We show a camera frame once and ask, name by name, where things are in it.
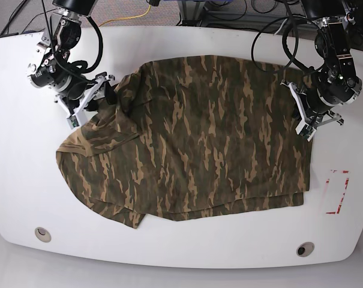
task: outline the camouflage t-shirt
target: camouflage t-shirt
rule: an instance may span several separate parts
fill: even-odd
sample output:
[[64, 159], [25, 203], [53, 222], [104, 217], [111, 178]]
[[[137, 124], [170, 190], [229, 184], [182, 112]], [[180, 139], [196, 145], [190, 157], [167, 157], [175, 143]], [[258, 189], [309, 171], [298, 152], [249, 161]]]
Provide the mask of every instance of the camouflage t-shirt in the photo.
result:
[[[262, 64], [273, 69], [276, 65]], [[73, 194], [137, 228], [145, 214], [181, 221], [304, 202], [311, 143], [296, 135], [283, 79], [221, 56], [154, 61], [115, 89], [117, 105], [58, 149]]]

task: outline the yellow cable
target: yellow cable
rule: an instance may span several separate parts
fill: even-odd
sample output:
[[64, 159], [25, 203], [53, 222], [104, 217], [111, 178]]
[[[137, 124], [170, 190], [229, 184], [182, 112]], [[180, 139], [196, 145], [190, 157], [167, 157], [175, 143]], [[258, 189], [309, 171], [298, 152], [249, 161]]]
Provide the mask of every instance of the yellow cable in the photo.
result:
[[108, 23], [114, 22], [114, 21], [128, 20], [128, 19], [143, 17], [143, 16], [145, 16], [145, 15], [147, 15], [149, 13], [150, 9], [151, 9], [151, 5], [149, 5], [148, 10], [144, 14], [136, 15], [136, 16], [130, 16], [130, 17], [122, 17], [122, 18], [117, 18], [117, 19], [111, 19], [111, 20], [105, 21], [104, 23], [100, 24], [99, 27], [104, 26], [105, 24], [108, 24]]

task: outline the white tabletop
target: white tabletop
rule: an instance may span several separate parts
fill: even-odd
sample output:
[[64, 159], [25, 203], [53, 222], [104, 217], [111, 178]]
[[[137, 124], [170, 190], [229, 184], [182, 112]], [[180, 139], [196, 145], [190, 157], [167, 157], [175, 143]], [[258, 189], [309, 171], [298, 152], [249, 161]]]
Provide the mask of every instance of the white tabletop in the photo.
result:
[[[250, 59], [255, 36], [185, 27], [101, 31], [104, 57], [89, 77], [107, 71], [116, 81], [158, 59], [211, 54]], [[57, 168], [55, 151], [71, 130], [64, 111], [53, 103], [53, 92], [33, 88], [25, 73], [40, 37], [0, 39], [0, 233], [5, 240], [91, 259], [188, 268], [305, 265], [343, 260], [352, 253], [363, 228], [363, 91], [351, 105], [335, 109], [344, 126], [333, 123], [316, 133], [311, 190], [303, 206], [182, 222], [147, 215], [135, 230], [81, 204]], [[97, 47], [95, 32], [84, 29], [71, 60], [93, 63]], [[363, 81], [363, 52], [352, 54]], [[322, 63], [312, 41], [300, 40], [298, 58], [315, 67]], [[285, 64], [281, 37], [263, 35], [256, 59]], [[47, 229], [52, 241], [39, 241], [36, 227]], [[316, 247], [310, 256], [298, 257], [296, 249], [305, 242]]]

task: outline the gray floor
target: gray floor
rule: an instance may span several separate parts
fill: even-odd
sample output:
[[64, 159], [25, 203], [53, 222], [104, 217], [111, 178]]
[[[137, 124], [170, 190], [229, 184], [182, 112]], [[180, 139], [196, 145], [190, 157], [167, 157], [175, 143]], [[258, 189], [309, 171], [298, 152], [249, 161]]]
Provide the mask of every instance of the gray floor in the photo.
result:
[[[47, 10], [52, 9], [53, 0], [44, 0]], [[12, 11], [18, 6], [21, 0], [0, 0], [0, 32]], [[260, 11], [265, 11], [273, 6], [271, 0], [255, 0], [255, 5]], [[251, 7], [251, 1], [247, 0], [248, 12], [254, 12]], [[96, 23], [102, 23], [105, 20], [119, 17], [127, 17], [142, 14], [146, 11], [148, 4], [145, 0], [99, 0], [94, 8], [92, 17]], [[300, 5], [292, 7], [296, 13], [302, 13]], [[233, 13], [243, 13], [245, 9], [244, 0], [234, 0], [230, 5], [221, 7], [220, 11], [229, 11]], [[42, 12], [41, 0], [30, 0], [29, 4], [19, 14], [10, 28], [10, 32], [20, 32], [28, 22], [36, 15]], [[285, 15], [286, 11], [283, 4], [279, 4], [273, 11], [276, 15]], [[113, 22], [110, 25], [162, 25], [172, 26], [179, 20], [179, 9], [176, 1], [161, 1], [159, 7], [153, 7], [148, 15], [141, 18], [122, 20]], [[30, 30], [39, 31], [44, 28], [44, 16], [39, 16], [30, 25]]]

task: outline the metal grommet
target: metal grommet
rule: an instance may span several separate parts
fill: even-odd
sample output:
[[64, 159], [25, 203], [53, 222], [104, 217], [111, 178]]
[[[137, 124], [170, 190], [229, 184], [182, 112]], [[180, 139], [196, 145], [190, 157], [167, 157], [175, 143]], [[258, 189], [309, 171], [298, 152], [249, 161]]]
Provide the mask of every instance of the metal grommet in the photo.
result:
[[312, 242], [306, 242], [302, 245], [300, 245], [299, 248], [297, 248], [297, 256], [299, 257], [307, 257], [309, 256], [314, 250], [314, 244]]
[[37, 239], [39, 239], [40, 241], [45, 242], [45, 243], [48, 243], [52, 240], [50, 233], [46, 229], [41, 228], [41, 227], [37, 227], [35, 229], [35, 235], [36, 235]]

